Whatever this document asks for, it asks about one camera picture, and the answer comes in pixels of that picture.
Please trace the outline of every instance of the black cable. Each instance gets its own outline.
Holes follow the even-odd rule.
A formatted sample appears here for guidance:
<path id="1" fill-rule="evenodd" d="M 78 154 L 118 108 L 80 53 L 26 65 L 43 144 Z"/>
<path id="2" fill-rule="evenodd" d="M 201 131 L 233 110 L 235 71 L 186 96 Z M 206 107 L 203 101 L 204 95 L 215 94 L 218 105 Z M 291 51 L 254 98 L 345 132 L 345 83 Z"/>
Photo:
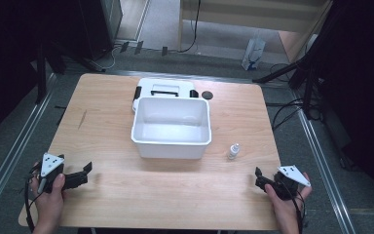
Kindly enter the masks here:
<path id="1" fill-rule="evenodd" d="M 289 103 L 283 105 L 283 106 L 278 110 L 278 112 L 276 112 L 276 114 L 275 114 L 275 116 L 274 116 L 274 118 L 273 118 L 273 121 L 272 121 L 272 130 L 273 130 L 273 131 L 274 131 L 275 129 L 277 129 L 280 125 L 282 125 L 285 121 L 287 121 L 288 119 L 290 119 L 290 117 L 293 116 L 293 115 L 296 113 L 296 111 L 299 110 L 299 108 L 296 109 L 296 111 L 294 111 L 292 114 L 290 114 L 291 116 L 289 115 L 290 117 L 287 116 L 288 118 L 286 117 L 285 120 L 281 121 L 277 126 L 275 126 L 275 122 L 276 122 L 276 119 L 277 119 L 278 116 L 279 116 L 279 113 L 280 113 L 282 110 L 284 110 L 286 107 L 288 107 L 288 106 L 293 106 L 293 105 L 294 105 L 293 102 L 298 101 L 298 100 L 301 100 L 301 98 L 295 99 L 295 100 L 293 100 L 293 101 L 291 101 L 291 102 L 289 102 Z"/>
<path id="2" fill-rule="evenodd" d="M 266 102 L 266 106 L 271 106 L 271 107 L 282 107 L 284 105 L 287 105 L 287 106 L 292 106 L 292 105 L 301 105 L 302 103 L 291 103 L 291 104 L 288 104 L 288 103 L 273 103 L 273 102 Z"/>
<path id="3" fill-rule="evenodd" d="M 32 207 L 32 204 L 35 203 L 35 201 L 44 193 L 45 189 L 47 188 L 47 185 L 44 186 L 43 192 L 40 193 L 36 198 L 32 200 L 32 202 L 29 204 L 29 209 Z"/>
<path id="4" fill-rule="evenodd" d="M 283 180 L 281 180 L 281 178 L 280 178 L 280 182 L 283 185 L 283 187 L 286 189 L 287 193 L 290 195 L 291 201 L 293 202 L 293 205 L 294 205 L 294 208 L 296 208 L 297 225 L 299 227 L 299 233 L 302 234 L 302 232 L 303 232 L 303 218 L 302 218 L 302 213 L 300 212 L 299 206 L 297 206 L 296 200 L 292 196 L 290 190 L 287 188 L 287 186 L 285 185 L 285 183 L 283 182 Z"/>
<path id="5" fill-rule="evenodd" d="M 270 74 L 273 74 L 273 71 L 272 71 L 273 67 L 278 66 L 278 65 L 286 65 L 286 66 L 288 66 L 287 63 L 276 63 L 276 64 L 274 64 L 274 65 L 272 65 L 272 66 L 270 67 Z M 282 81 L 282 82 L 288 82 L 288 81 L 290 80 L 290 77 L 287 75 L 287 73 L 285 73 L 285 75 L 286 75 L 286 77 L 287 77 L 287 80 L 286 80 L 286 81 L 280 79 L 280 77 L 277 77 L 276 79 L 279 80 L 279 81 Z"/>
<path id="6" fill-rule="evenodd" d="M 284 119 L 275 125 L 275 122 L 276 122 L 276 119 L 279 115 L 279 112 L 282 111 L 283 109 L 285 109 L 286 107 L 289 107 L 289 106 L 297 106 L 298 108 L 296 110 L 294 110 L 293 112 L 291 112 L 289 115 L 287 115 L 286 117 L 284 117 Z M 290 105 L 286 105 L 286 106 L 283 106 L 279 111 L 278 113 L 275 115 L 275 118 L 274 118 L 274 121 L 272 123 L 272 130 L 276 130 L 280 125 L 284 124 L 286 121 L 288 121 L 291 117 L 293 117 L 299 110 L 303 109 L 303 103 L 293 103 L 293 104 L 290 104 Z M 322 114 L 321 114 L 321 111 L 318 109 L 318 107 L 316 105 L 311 105 L 309 104 L 309 110 L 316 110 L 318 112 L 318 117 L 317 118 L 314 118 L 312 117 L 311 115 L 311 119 L 312 120 L 322 120 L 323 117 L 322 117 Z"/>
<path id="7" fill-rule="evenodd" d="M 300 201 L 302 201 L 302 209 L 303 209 L 303 215 L 302 215 L 302 221 L 305 219 L 306 216 L 306 204 L 305 204 L 305 199 L 303 199 L 302 194 L 300 194 L 299 191 L 297 191 L 297 194 L 299 194 L 300 198 L 296 197 Z"/>
<path id="8" fill-rule="evenodd" d="M 29 204 L 29 196 L 28 196 L 29 184 L 30 184 L 30 181 L 35 176 L 34 172 L 38 168 L 40 168 L 41 166 L 42 166 L 42 164 L 38 163 L 37 165 L 32 167 L 32 169 L 28 173 L 28 177 L 25 179 L 25 188 L 24 188 L 24 194 L 23 195 L 24 195 L 24 203 L 25 203 L 25 209 L 26 209 L 26 223 L 28 224 L 29 230 L 31 232 L 33 232 L 33 230 L 35 229 L 35 225 L 33 224 L 32 215 L 31 215 L 31 212 L 30 212 L 31 207 L 30 207 L 30 204 Z"/>
<path id="9" fill-rule="evenodd" d="M 196 24 L 194 26 L 195 28 L 194 28 L 194 40 L 193 40 L 193 43 L 191 44 L 191 46 L 188 49 L 186 49 L 184 51 L 178 51 L 179 53 L 188 52 L 193 47 L 193 45 L 196 43 L 196 38 L 197 38 L 197 21 L 199 20 L 200 5 L 202 5 L 202 0 L 199 0 L 199 7 L 197 8 Z"/>
<path id="10" fill-rule="evenodd" d="M 192 30 L 194 33 L 196 33 L 197 27 L 196 27 L 196 28 L 193 27 L 193 21 L 192 21 L 192 20 L 190 20 L 190 27 L 191 27 L 191 30 Z M 199 49 L 199 45 L 196 43 L 196 51 L 197 51 L 198 49 Z"/>

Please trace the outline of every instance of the floor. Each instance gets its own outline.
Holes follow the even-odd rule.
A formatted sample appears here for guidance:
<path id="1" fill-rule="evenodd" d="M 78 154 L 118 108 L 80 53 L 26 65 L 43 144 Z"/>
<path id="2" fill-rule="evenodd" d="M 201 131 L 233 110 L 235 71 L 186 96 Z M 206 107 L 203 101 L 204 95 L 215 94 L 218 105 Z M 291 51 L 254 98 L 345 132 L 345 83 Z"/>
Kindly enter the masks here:
<path id="1" fill-rule="evenodd" d="M 121 2 L 123 11 L 125 11 L 127 2 L 132 1 L 121 0 Z M 140 27 L 139 37 L 135 38 L 134 41 L 142 41 L 143 48 L 145 49 L 161 50 L 163 47 L 168 47 L 169 50 L 178 50 L 179 8 L 179 1 L 150 1 L 148 11 L 145 12 L 145 19 Z M 135 28 L 136 23 L 140 22 L 140 19 L 142 19 L 142 16 L 136 19 L 131 17 L 133 23 L 122 24 L 120 30 L 132 30 L 130 28 Z M 183 21 L 182 49 L 191 46 L 194 40 L 194 30 L 194 21 Z M 266 42 L 261 61 L 268 63 L 288 63 L 279 33 L 275 30 L 201 21 L 197 24 L 196 42 L 186 54 L 225 59 L 243 59 L 248 40 L 255 37 L 260 37 Z M 127 41 L 120 36 L 118 39 L 121 42 Z"/>
<path id="2" fill-rule="evenodd" d="M 117 38 L 137 41 L 145 20 L 150 0 L 121 0 L 123 19 Z"/>
<path id="3" fill-rule="evenodd" d="M 143 41 L 144 50 L 140 55 L 131 54 L 132 50 L 126 53 L 116 52 L 117 63 L 114 68 L 118 71 L 114 71 L 116 72 L 113 72 L 114 74 L 166 76 L 165 73 L 181 73 L 196 75 L 200 79 L 209 79 L 208 76 L 210 76 L 211 79 L 226 82 L 251 83 L 253 76 L 264 76 L 269 73 L 269 70 L 277 69 L 279 66 L 275 64 L 288 63 L 279 34 L 274 30 L 201 22 L 198 23 L 198 38 L 195 45 L 185 53 L 191 54 L 190 57 L 177 54 L 161 57 L 163 46 L 167 46 L 170 50 L 177 49 L 178 14 L 176 10 L 179 7 L 177 2 L 149 1 L 148 11 L 144 11 L 144 17 L 138 14 L 138 20 L 144 18 L 144 23 L 138 28 L 139 30 L 133 30 L 133 34 L 127 39 L 118 41 L 119 43 L 132 41 L 132 46 L 136 45 L 137 41 Z M 192 25 L 194 23 L 188 20 L 183 23 L 182 48 L 188 48 L 193 38 L 194 27 Z M 248 40 L 254 34 L 266 41 L 266 47 L 262 56 L 264 63 L 261 64 L 259 70 L 251 73 L 243 70 L 240 61 L 243 59 Z M 105 65 L 111 64 L 112 58 L 105 57 L 97 62 Z M 8 185 L 0 197 L 0 231 L 2 233 L 14 230 L 27 233 L 25 228 L 19 227 L 16 220 L 21 207 L 21 198 L 17 194 L 19 188 L 22 187 L 22 177 L 29 168 L 31 160 L 36 158 L 36 155 L 39 155 L 43 149 L 48 148 L 51 143 L 56 131 L 55 122 L 59 120 L 63 111 L 54 106 L 68 104 L 76 82 L 83 72 L 86 70 L 83 70 L 79 64 L 68 63 L 66 74 L 59 75 L 57 81 L 54 82 L 54 94 L 46 103 L 48 106 L 44 106 L 45 114 L 42 115 L 39 124 L 32 129 L 30 135 L 26 136 L 29 143 L 22 149 L 22 155 L 16 155 L 19 157 L 19 162 L 12 168 L 12 176 L 7 178 L 9 182 L 4 181 L 8 182 Z M 220 77 L 235 77 L 235 79 L 224 80 Z M 300 95 L 290 91 L 285 83 L 280 81 L 262 86 L 262 88 L 266 102 L 288 102 Z M 8 151 L 12 150 L 2 142 L 15 141 L 21 124 L 28 119 L 33 108 L 36 108 L 30 104 L 34 102 L 35 92 L 31 92 L 11 114 L 8 121 L 0 127 L 0 155 L 5 156 Z M 272 118 L 278 108 L 268 107 L 268 111 Z M 314 194 L 308 201 L 308 218 L 311 223 L 304 233 L 374 233 L 374 181 L 364 173 L 347 172 L 340 168 L 338 159 L 334 156 L 337 155 L 336 149 L 321 122 L 306 121 L 299 113 L 275 131 L 275 140 L 282 163 L 284 165 L 296 164 L 298 168 L 300 165 L 301 168 L 310 172 L 315 183 Z M 328 172 L 324 173 L 320 168 L 328 168 Z M 338 196 L 342 199 L 331 199 Z M 349 216 L 344 216 L 343 212 L 347 212 Z M 61 228 L 59 233 L 74 233 L 74 230 Z M 239 233 L 264 232 L 239 231 Z"/>

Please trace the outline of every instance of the cable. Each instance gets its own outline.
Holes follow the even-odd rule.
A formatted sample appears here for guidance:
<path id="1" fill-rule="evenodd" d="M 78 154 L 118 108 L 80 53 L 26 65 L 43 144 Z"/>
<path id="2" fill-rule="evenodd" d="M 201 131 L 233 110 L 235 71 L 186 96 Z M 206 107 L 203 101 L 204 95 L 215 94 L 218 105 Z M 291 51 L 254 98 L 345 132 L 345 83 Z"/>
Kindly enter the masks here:
<path id="1" fill-rule="evenodd" d="M 112 56 L 112 59 L 113 59 L 112 65 L 110 65 L 110 66 L 101 66 L 101 65 L 99 65 L 98 63 L 96 63 L 96 62 L 93 61 L 93 60 L 91 60 L 91 62 L 92 62 L 94 65 L 96 65 L 96 66 L 98 66 L 99 68 L 101 68 L 101 69 L 109 69 L 109 68 L 113 67 L 113 66 L 115 65 L 115 56 L 114 56 L 114 51 L 117 50 L 118 48 L 121 48 L 121 46 L 115 47 L 115 48 L 111 51 L 111 56 Z"/>
<path id="2" fill-rule="evenodd" d="M 297 194 L 299 194 L 300 198 L 296 197 L 300 201 L 302 201 L 302 209 L 303 209 L 303 215 L 302 215 L 302 221 L 305 219 L 306 216 L 306 204 L 305 204 L 305 199 L 303 199 L 302 194 L 300 194 L 299 191 L 297 191 Z"/>
<path id="3" fill-rule="evenodd" d="M 197 30 L 197 27 L 196 27 L 196 29 L 193 27 L 193 20 L 191 19 L 190 20 L 190 27 L 191 27 L 191 30 L 194 32 L 194 33 L 196 33 L 196 30 Z M 197 45 L 197 43 L 196 43 L 196 51 L 199 49 L 199 45 Z"/>
<path id="4" fill-rule="evenodd" d="M 194 29 L 194 40 L 193 40 L 193 43 L 191 44 L 191 46 L 184 50 L 184 51 L 178 51 L 179 53 L 185 53 L 185 52 L 188 52 L 192 47 L 193 45 L 196 43 L 196 38 L 197 38 L 197 21 L 199 20 L 199 12 L 200 12 L 200 6 L 202 4 L 202 0 L 199 0 L 199 7 L 197 8 L 197 15 L 196 15 L 196 24 L 195 24 L 195 29 Z"/>
<path id="5" fill-rule="evenodd" d="M 270 74 L 273 74 L 273 67 L 277 66 L 277 65 L 288 65 L 287 63 L 276 63 L 274 64 L 273 66 L 270 67 Z M 277 77 L 276 79 L 278 79 L 279 81 L 282 81 L 282 82 L 288 82 L 290 80 L 290 77 L 287 75 L 287 73 L 285 73 L 286 77 L 287 77 L 287 80 L 282 80 L 280 79 L 280 77 Z"/>
<path id="6" fill-rule="evenodd" d="M 121 47 L 121 46 L 123 46 L 123 44 L 120 44 L 120 43 L 118 43 L 118 42 L 114 42 L 114 45 L 112 46 L 112 49 L 114 50 L 114 49 L 116 49 L 117 47 Z M 102 56 L 99 57 L 98 59 L 102 59 L 102 58 L 104 58 L 106 55 L 108 55 L 108 51 L 105 51 L 105 52 L 102 54 Z"/>
<path id="7" fill-rule="evenodd" d="M 29 209 L 31 209 L 32 204 L 35 203 L 35 201 L 43 194 L 44 192 L 40 193 L 36 198 L 32 200 L 32 202 L 29 204 Z"/>
<path id="8" fill-rule="evenodd" d="M 37 170 L 38 168 L 41 168 L 42 167 L 42 163 L 38 163 L 36 164 L 34 167 L 32 167 L 32 169 L 29 171 L 29 174 L 28 174 L 28 177 L 25 179 L 25 188 L 24 188 L 24 203 L 25 203 L 25 209 L 26 209 L 26 223 L 28 224 L 28 227 L 29 227 L 29 230 L 31 232 L 33 232 L 33 230 L 35 229 L 35 225 L 33 224 L 33 219 L 32 219 L 32 215 L 31 215 L 31 212 L 30 212 L 30 208 L 31 208 L 31 205 L 32 203 L 39 197 L 36 197 L 34 199 L 34 201 L 29 204 L 29 197 L 28 197 L 28 190 L 29 190 L 29 183 L 30 183 L 30 180 L 35 176 L 34 172 L 35 170 Z"/>
<path id="9" fill-rule="evenodd" d="M 287 193 L 291 197 L 291 201 L 293 202 L 294 208 L 296 209 L 296 217 L 297 217 L 297 225 L 299 226 L 299 233 L 302 234 L 302 232 L 303 232 L 303 218 L 304 217 L 302 217 L 302 214 L 300 212 L 299 206 L 297 206 L 296 200 L 292 196 L 290 190 L 287 188 L 287 186 L 285 185 L 285 183 L 283 182 L 283 180 L 281 180 L 281 178 L 279 178 L 279 179 L 280 179 L 281 184 L 283 185 L 283 187 L 286 189 Z"/>
<path id="10" fill-rule="evenodd" d="M 279 126 L 281 126 L 282 124 L 284 124 L 286 121 L 288 121 L 289 119 L 291 119 L 291 117 L 293 117 L 299 110 L 302 109 L 303 107 L 303 102 L 297 102 L 297 103 L 294 103 L 295 101 L 298 101 L 298 100 L 303 100 L 302 98 L 298 98 L 298 99 L 295 99 L 295 100 L 292 100 L 288 103 L 270 103 L 270 102 L 266 102 L 266 106 L 271 106 L 271 107 L 280 107 L 280 109 L 278 110 L 278 112 L 275 114 L 274 118 L 273 118 L 273 121 L 272 121 L 272 130 L 276 130 Z M 283 118 L 283 120 L 276 124 L 276 120 L 280 114 L 281 111 L 283 111 L 285 108 L 287 107 L 290 107 L 290 106 L 296 106 L 297 108 L 292 111 L 289 115 L 287 115 L 286 117 Z M 322 114 L 319 110 L 319 106 L 317 104 L 309 104 L 309 111 L 311 110 L 316 110 L 318 112 L 318 117 L 317 118 L 313 118 L 312 115 L 312 120 L 321 120 L 322 119 Z"/>

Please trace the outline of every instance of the hand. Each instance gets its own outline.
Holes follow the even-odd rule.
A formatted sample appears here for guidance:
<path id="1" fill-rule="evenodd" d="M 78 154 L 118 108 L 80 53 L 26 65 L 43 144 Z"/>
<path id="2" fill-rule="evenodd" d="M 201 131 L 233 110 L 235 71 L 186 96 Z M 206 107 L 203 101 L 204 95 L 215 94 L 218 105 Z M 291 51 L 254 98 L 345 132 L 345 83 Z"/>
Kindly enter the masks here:
<path id="1" fill-rule="evenodd" d="M 33 233 L 55 233 L 59 226 L 63 209 L 62 187 L 65 184 L 65 175 L 59 174 L 53 183 L 52 193 L 38 194 L 39 181 L 32 179 L 31 188 L 35 197 L 39 196 L 35 205 L 38 210 L 38 222 Z"/>
<path id="2" fill-rule="evenodd" d="M 306 173 L 303 173 L 305 178 L 309 180 L 309 177 Z M 276 220 L 278 221 L 279 229 L 283 234 L 298 234 L 299 226 L 297 222 L 296 208 L 291 200 L 284 201 L 278 197 L 275 189 L 270 185 L 265 185 L 266 193 L 268 194 L 270 201 L 273 204 L 275 210 Z M 300 191 L 300 195 L 297 195 L 299 199 L 295 199 L 299 211 L 302 211 L 302 201 L 306 201 L 309 194 L 312 192 L 312 187 L 304 187 Z"/>

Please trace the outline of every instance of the gray floor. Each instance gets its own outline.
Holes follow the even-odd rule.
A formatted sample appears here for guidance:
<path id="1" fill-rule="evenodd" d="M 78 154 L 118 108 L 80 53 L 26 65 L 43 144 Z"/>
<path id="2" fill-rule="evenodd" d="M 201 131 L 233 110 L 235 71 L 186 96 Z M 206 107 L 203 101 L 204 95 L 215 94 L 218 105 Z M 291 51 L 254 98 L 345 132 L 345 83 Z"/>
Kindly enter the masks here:
<path id="1" fill-rule="evenodd" d="M 154 0 L 148 12 L 138 41 L 147 49 L 178 50 L 179 1 Z M 194 39 L 194 22 L 183 21 L 182 49 L 191 46 Z M 243 59 L 248 40 L 259 36 L 266 42 L 262 61 L 269 63 L 288 62 L 275 30 L 210 22 L 198 22 L 197 39 L 194 47 L 186 54 L 211 56 L 225 59 Z"/>
<path id="2" fill-rule="evenodd" d="M 154 29 L 154 26 L 147 22 L 156 22 L 155 19 L 149 19 L 148 15 L 157 16 L 153 14 L 155 6 L 164 4 L 164 0 L 153 0 L 150 5 L 151 11 L 147 13 L 146 23 L 143 25 L 140 38 L 144 41 L 144 47 L 149 49 L 161 49 L 166 44 L 170 48 L 174 43 L 173 39 L 168 41 L 163 37 L 157 35 L 159 29 Z M 189 29 L 190 22 L 185 22 L 185 30 Z M 214 31 L 217 28 L 226 27 L 225 25 L 214 25 Z M 242 35 L 243 30 L 248 30 L 248 35 L 254 33 L 254 28 L 236 28 L 229 27 L 230 35 Z M 264 54 L 263 62 L 260 63 L 259 69 L 255 71 L 244 71 L 241 67 L 241 58 L 228 58 L 231 55 L 227 50 L 226 54 L 220 56 L 218 48 L 238 48 L 235 43 L 237 39 L 225 40 L 223 42 L 211 42 L 216 40 L 218 32 L 215 35 L 208 35 L 206 39 L 199 37 L 198 49 L 193 51 L 194 55 L 187 54 L 169 54 L 166 57 L 161 56 L 160 51 L 142 50 L 139 55 L 134 54 L 134 48 L 129 48 L 124 53 L 115 51 L 116 62 L 114 66 L 107 69 L 110 74 L 133 74 L 139 76 L 176 76 L 174 74 L 194 75 L 198 79 L 210 79 L 220 82 L 240 82 L 251 83 L 252 78 L 263 77 L 280 68 L 281 65 L 274 66 L 275 63 L 285 62 L 285 55 L 281 48 L 279 38 L 275 36 L 275 31 L 269 31 L 270 36 L 267 41 L 266 53 Z M 186 45 L 188 45 L 188 30 L 186 31 Z M 244 50 L 248 38 L 242 38 L 242 46 L 240 50 Z M 204 50 L 203 47 L 209 45 L 211 50 Z M 197 52 L 208 53 L 208 56 L 197 55 Z M 15 167 L 11 172 L 8 181 L 5 181 L 5 187 L 0 193 L 0 233 L 27 233 L 25 227 L 18 225 L 18 215 L 22 207 L 22 196 L 19 190 L 22 188 L 23 177 L 27 173 L 30 165 L 42 156 L 52 141 L 52 138 L 57 129 L 57 121 L 61 118 L 62 109 L 55 108 L 55 106 L 67 106 L 70 97 L 74 91 L 79 77 L 88 72 L 80 64 L 77 64 L 70 59 L 66 60 L 67 70 L 64 75 L 56 76 L 56 83 L 53 88 L 52 97 L 49 99 L 48 105 L 39 120 L 36 128 L 31 133 L 25 147 L 20 151 L 19 160 L 15 162 Z M 105 57 L 97 61 L 103 66 L 109 66 L 113 63 L 111 57 Z M 301 91 L 294 94 L 293 91 L 287 88 L 285 82 L 275 80 L 266 85 L 262 85 L 263 94 L 266 102 L 286 103 L 295 99 L 295 95 L 300 95 Z M 36 90 L 33 90 L 25 99 L 19 104 L 16 110 L 1 124 L 0 126 L 0 166 L 4 163 L 8 152 L 18 137 L 24 123 L 29 114 L 35 107 L 34 100 L 36 98 Z M 293 109 L 286 109 L 280 118 L 286 116 Z M 268 112 L 271 120 L 277 113 L 277 107 L 268 107 Z M 315 156 L 315 151 L 309 138 L 306 135 L 306 130 L 303 127 L 302 118 L 295 115 L 280 128 L 274 131 L 276 144 L 280 154 L 280 160 L 283 165 L 296 165 L 301 171 L 307 172 L 312 180 L 314 192 L 307 201 L 309 225 L 305 228 L 304 233 L 344 233 L 340 226 L 340 222 L 336 215 L 336 210 L 328 188 L 323 180 L 323 174 L 318 167 L 318 160 Z M 347 172 L 339 165 L 338 150 L 331 141 L 324 123 L 320 121 L 309 122 L 317 135 L 320 149 L 324 155 L 324 161 L 327 163 L 331 176 L 335 181 L 336 187 L 341 193 L 344 204 L 347 207 L 350 218 L 352 219 L 353 227 L 356 233 L 374 233 L 374 181 L 362 172 Z M 60 228 L 59 233 L 76 233 L 75 228 Z M 240 231 L 239 233 L 277 233 L 277 232 L 256 232 L 256 231 Z"/>

